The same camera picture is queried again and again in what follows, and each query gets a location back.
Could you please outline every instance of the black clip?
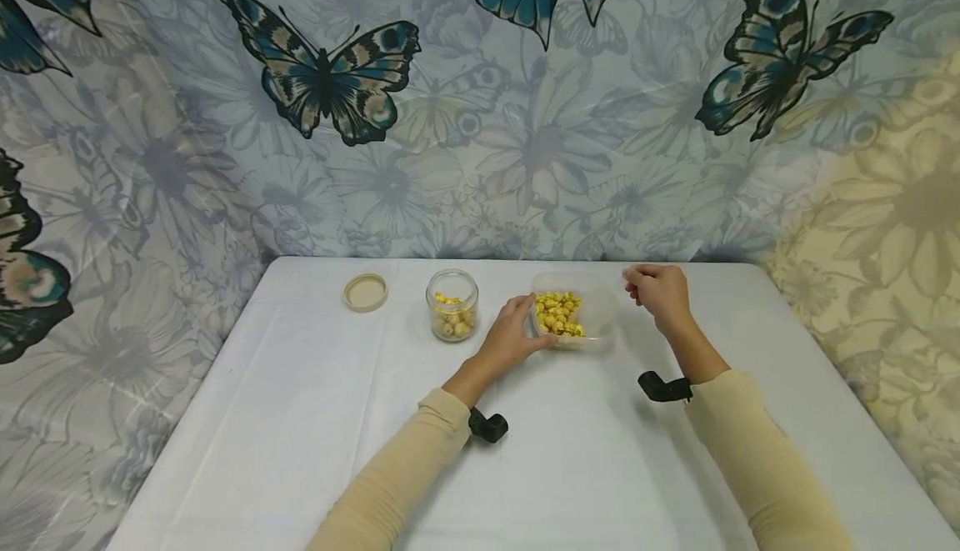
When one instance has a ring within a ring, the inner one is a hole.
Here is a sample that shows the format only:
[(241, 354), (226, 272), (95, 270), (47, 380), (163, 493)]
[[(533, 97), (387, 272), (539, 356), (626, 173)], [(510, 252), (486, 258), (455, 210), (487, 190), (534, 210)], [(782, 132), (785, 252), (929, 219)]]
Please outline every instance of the black clip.
[(490, 419), (487, 419), (484, 418), (484, 414), (480, 413), (480, 410), (475, 407), (470, 410), (468, 424), (470, 426), (470, 432), (473, 432), (473, 436), (480, 437), (490, 444), (499, 441), (499, 439), (503, 438), (503, 435), (507, 433), (507, 430), (510, 429), (510, 426), (507, 425), (507, 420), (501, 416), (501, 414), (494, 413)]
[(637, 384), (640, 385), (640, 388), (643, 388), (643, 392), (647, 394), (651, 401), (657, 401), (657, 403), (693, 398), (690, 381), (686, 378), (663, 382), (659, 374), (651, 370), (651, 372), (640, 374)]

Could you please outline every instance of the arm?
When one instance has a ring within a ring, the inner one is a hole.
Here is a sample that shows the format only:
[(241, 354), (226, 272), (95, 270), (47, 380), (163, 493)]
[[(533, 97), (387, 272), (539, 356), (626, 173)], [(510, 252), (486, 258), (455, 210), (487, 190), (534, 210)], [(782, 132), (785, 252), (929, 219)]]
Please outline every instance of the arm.
[(760, 551), (853, 551), (826, 490), (763, 406), (759, 387), (731, 370), (690, 313), (676, 266), (634, 266), (625, 287), (654, 315), (693, 385), (687, 417), (730, 487)]
[(487, 387), (554, 337), (527, 338), (534, 297), (507, 301), (480, 350), (373, 456), (333, 505), (307, 551), (389, 551), (437, 476), (469, 438), (469, 409)]

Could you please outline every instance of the wrist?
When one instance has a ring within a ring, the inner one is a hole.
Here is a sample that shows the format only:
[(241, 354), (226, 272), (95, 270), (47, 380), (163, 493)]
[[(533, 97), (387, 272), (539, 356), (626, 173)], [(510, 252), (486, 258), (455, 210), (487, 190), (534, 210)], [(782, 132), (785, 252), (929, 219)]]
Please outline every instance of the wrist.
[(483, 393), (497, 378), (497, 373), (488, 365), (488, 362), (474, 355), (461, 363), (460, 369), (450, 376), (442, 388), (455, 398), (459, 398), (463, 405), (472, 408), (478, 404)]
[(657, 330), (661, 331), (668, 342), (673, 342), (678, 338), (695, 336), (700, 332), (700, 325), (697, 324), (692, 313), (683, 313), (681, 316), (659, 319)]

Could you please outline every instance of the yellow popcorn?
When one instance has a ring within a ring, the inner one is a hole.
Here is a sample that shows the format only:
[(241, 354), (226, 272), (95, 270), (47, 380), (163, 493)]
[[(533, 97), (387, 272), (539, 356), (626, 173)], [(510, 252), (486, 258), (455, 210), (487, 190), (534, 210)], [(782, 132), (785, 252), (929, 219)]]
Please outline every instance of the yellow popcorn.
[(537, 322), (541, 330), (562, 336), (586, 337), (583, 326), (576, 322), (581, 301), (580, 297), (569, 291), (538, 294)]
[(446, 297), (442, 293), (436, 292), (433, 296), (437, 300), (434, 306), (434, 332), (437, 336), (445, 338), (448, 341), (462, 341), (472, 334), (476, 326), (476, 310), (473, 307), (467, 309), (446, 309), (444, 306), (459, 305), (463, 303), (460, 297)]

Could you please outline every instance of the white tablecloth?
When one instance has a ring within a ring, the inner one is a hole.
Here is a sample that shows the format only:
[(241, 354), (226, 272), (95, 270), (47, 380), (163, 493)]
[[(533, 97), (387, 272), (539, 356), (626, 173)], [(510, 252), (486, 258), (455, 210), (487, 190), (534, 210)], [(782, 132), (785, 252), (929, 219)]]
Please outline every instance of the white tablecloth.
[[(622, 266), (606, 263), (278, 259), (109, 549), (303, 549), (350, 478), (480, 344), (430, 333), (424, 289), (445, 267), (476, 279), (484, 331), (540, 272), (621, 287)], [(765, 274), (684, 268), (703, 330), (757, 377), (862, 548), (959, 549)], [(343, 285), (364, 272), (383, 275), (390, 297), (352, 313)], [(467, 446), (398, 549), (756, 548), (683, 405), (657, 405), (637, 386), (646, 369), (680, 374), (649, 313), (620, 299), (611, 353), (541, 353), (487, 392), (479, 408), (503, 413), (510, 432)]]

